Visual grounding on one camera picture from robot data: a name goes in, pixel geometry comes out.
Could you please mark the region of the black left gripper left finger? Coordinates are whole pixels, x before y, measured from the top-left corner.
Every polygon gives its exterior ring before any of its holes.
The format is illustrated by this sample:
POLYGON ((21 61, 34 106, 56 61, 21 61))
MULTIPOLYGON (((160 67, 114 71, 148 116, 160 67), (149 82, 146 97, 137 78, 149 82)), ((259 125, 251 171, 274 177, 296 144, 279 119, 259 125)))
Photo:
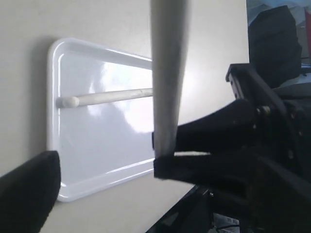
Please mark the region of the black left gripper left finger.
POLYGON ((61 186, 59 154, 44 151, 0 178, 0 231, 38 233, 61 186))

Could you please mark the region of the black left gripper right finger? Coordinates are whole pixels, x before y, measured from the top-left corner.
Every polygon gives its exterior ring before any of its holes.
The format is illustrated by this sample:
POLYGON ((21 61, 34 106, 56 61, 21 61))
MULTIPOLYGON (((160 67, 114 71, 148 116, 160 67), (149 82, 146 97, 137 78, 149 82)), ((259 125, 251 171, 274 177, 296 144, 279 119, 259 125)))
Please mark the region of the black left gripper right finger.
POLYGON ((243 193, 256 165, 252 154, 255 109, 235 100, 198 120, 178 126, 175 153, 154 160, 154 177, 243 193))

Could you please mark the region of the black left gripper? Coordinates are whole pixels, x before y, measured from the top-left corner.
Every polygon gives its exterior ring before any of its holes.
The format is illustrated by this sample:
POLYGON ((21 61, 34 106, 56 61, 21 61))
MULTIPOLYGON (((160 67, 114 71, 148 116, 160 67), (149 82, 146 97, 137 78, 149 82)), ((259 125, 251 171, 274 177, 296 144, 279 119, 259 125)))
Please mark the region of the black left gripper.
POLYGON ((311 86, 272 89, 250 64, 231 64, 226 81, 255 108, 259 144, 250 203, 267 233, 311 230, 311 86))

